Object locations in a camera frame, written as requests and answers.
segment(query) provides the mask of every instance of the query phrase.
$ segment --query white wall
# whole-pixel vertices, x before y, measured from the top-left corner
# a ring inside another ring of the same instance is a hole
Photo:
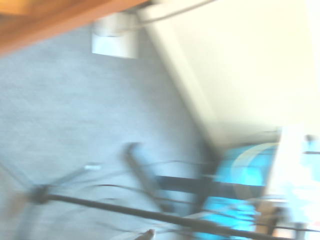
[[[167,0],[143,17],[198,2]],[[148,29],[211,141],[224,145],[300,121],[320,135],[304,0],[218,0]]]

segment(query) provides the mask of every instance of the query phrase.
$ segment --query blue object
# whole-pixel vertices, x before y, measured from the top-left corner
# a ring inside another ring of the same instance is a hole
[[[266,184],[267,176],[274,159],[276,146],[271,146],[266,150],[259,152],[247,166],[237,167],[236,173],[237,178],[232,178],[231,167],[236,158],[251,149],[255,145],[238,147],[228,150],[224,156],[224,160],[220,163],[220,166],[216,172],[217,177],[214,179],[217,182],[223,183],[233,183],[233,184],[243,184],[243,185],[253,185],[253,186],[264,186]],[[243,202],[242,200],[230,199],[224,197],[209,197],[204,208],[209,210],[217,210],[222,207],[237,204]],[[222,211],[224,214],[232,215],[236,218],[221,216],[217,214],[210,214],[202,219],[218,223],[222,226],[227,226],[236,230],[243,231],[254,231],[255,226],[252,224],[254,220],[253,215],[256,213],[255,208],[251,204],[239,204],[236,209],[228,209]],[[195,234],[196,238],[199,240],[224,240],[225,236],[213,235],[208,233],[198,232]],[[243,237],[233,237],[230,239],[244,239]]]

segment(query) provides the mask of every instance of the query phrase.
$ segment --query dark metal bar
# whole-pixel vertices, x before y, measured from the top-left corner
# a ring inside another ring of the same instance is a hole
[[[319,230],[313,230],[313,229],[308,229],[308,228],[297,228],[297,227],[289,227],[289,226],[276,226],[276,225],[270,225],[270,224],[264,224],[264,223],[255,223],[256,225],[259,226],[266,226],[266,227],[272,227],[274,229],[286,229],[286,230],[294,230],[297,232],[314,232],[314,233],[320,233]]]
[[[185,192],[200,195],[203,189],[208,191],[208,197],[221,197],[228,199],[245,200],[243,196],[238,196],[235,189],[249,189],[251,196],[248,198],[258,198],[262,195],[265,186],[244,185],[219,181],[206,182],[204,179],[183,178],[173,176],[156,176],[156,180],[161,189],[168,191]]]
[[[249,239],[259,239],[259,240],[293,240],[292,238],[274,237],[274,236],[269,236],[266,234],[261,234],[261,233],[251,232],[251,231],[235,230],[228,227],[217,225],[216,223],[207,221],[207,220],[183,218],[183,217],[163,214],[160,212],[145,211],[145,210],[140,210],[140,209],[131,208],[131,207],[118,206],[118,205],[79,199],[79,198],[74,198],[69,196],[58,195],[58,194],[48,194],[47,199],[53,200],[53,201],[71,203],[71,204],[78,204],[78,205],[82,205],[90,208],[107,210],[107,211],[112,211],[112,212],[117,212],[122,214],[128,214],[128,215],[137,216],[137,217],[146,218],[146,219],[158,220],[158,221],[167,222],[171,224],[177,224],[177,225],[191,228],[194,232],[202,232],[202,233],[222,235],[222,236],[238,236],[238,237],[244,237]]]

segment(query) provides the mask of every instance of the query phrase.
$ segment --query metal rod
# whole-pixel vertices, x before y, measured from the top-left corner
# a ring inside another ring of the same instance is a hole
[[[37,217],[39,209],[37,209],[37,205],[33,202],[29,203],[22,214],[22,218],[17,227],[16,234],[14,240],[26,240],[29,239],[32,227],[35,224],[35,219]]]
[[[140,209],[131,208],[131,207],[118,206],[118,205],[102,203],[97,201],[90,201],[90,200],[63,196],[58,194],[48,194],[47,199],[53,200],[53,201],[61,201],[61,202],[66,202],[71,204],[77,204],[77,205],[82,205],[90,208],[107,210],[107,211],[112,211],[112,212],[117,212],[122,214],[128,214],[128,215],[137,216],[137,217],[146,218],[146,219],[158,220],[158,221],[167,222],[171,224],[177,224],[184,227],[189,227],[194,232],[202,232],[202,233],[222,235],[222,236],[238,236],[238,237],[244,237],[249,239],[259,239],[259,240],[293,240],[292,238],[274,237],[274,236],[269,236],[269,235],[261,234],[257,232],[235,230],[229,227],[220,226],[214,222],[207,221],[207,220],[183,218],[183,217],[163,214],[160,212],[145,211],[145,210],[140,210]]]
[[[159,200],[158,198],[168,199],[169,196],[166,191],[161,190],[156,175],[153,173],[151,168],[146,169],[147,163],[144,158],[139,155],[139,143],[130,143],[124,153],[125,162],[130,166],[135,176],[139,180],[143,189],[147,192],[150,199],[165,213],[172,213],[174,211],[174,205],[172,202]]]
[[[297,229],[302,229],[304,227],[304,224],[302,222],[296,222],[294,224],[294,226],[297,228]],[[298,231],[296,230],[295,231],[295,234],[294,234],[294,239],[296,240],[304,240],[305,239],[305,235],[306,233],[304,231]]]
[[[303,154],[320,154],[320,151],[304,151]]]
[[[273,226],[273,225],[270,225],[270,224],[264,224],[264,223],[258,223],[258,222],[256,222],[255,225],[266,226],[266,227],[273,227],[274,229],[294,230],[294,231],[297,231],[297,232],[314,232],[314,233],[320,233],[319,230],[308,229],[308,228],[289,227],[289,226]]]

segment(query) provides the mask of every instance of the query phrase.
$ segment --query gray carpet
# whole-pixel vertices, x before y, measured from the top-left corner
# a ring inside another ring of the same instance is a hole
[[[144,143],[151,162],[208,161],[204,139],[144,31],[139,47],[139,59],[92,54],[86,26],[1,58],[0,157],[19,165],[37,183],[48,183],[86,162],[104,163],[87,179],[127,169],[121,154],[130,142]],[[175,177],[198,174],[194,165],[183,163],[158,165],[154,170]],[[130,173],[99,183],[140,187]],[[117,198],[121,199],[117,204],[157,211],[140,193],[111,187],[82,189],[87,185],[75,184],[65,192],[88,199]],[[23,194],[0,170],[1,239],[12,239]],[[178,208],[188,214],[188,206]],[[74,209],[78,208],[56,202],[40,206],[30,239],[100,240],[121,234],[97,221],[128,230],[148,225],[94,209],[63,216]],[[174,238],[176,234],[166,233],[157,239]]]

